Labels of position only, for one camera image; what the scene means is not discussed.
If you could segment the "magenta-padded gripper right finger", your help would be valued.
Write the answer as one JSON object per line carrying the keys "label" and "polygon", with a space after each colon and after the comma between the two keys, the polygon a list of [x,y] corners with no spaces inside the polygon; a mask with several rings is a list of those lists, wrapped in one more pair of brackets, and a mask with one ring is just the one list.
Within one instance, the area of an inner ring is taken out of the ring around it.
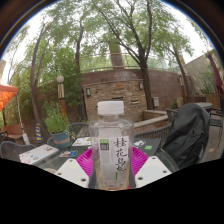
{"label": "magenta-padded gripper right finger", "polygon": [[157,156],[147,156],[136,147],[133,148],[131,170],[136,188],[146,186],[171,174]]}

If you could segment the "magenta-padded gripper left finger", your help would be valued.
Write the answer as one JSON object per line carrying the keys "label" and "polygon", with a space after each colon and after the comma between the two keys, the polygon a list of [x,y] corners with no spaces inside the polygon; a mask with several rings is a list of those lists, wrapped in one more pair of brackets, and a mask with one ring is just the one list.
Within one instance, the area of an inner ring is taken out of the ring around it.
{"label": "magenta-padded gripper left finger", "polygon": [[77,159],[68,159],[55,173],[78,186],[88,188],[93,173],[92,150],[88,149]]}

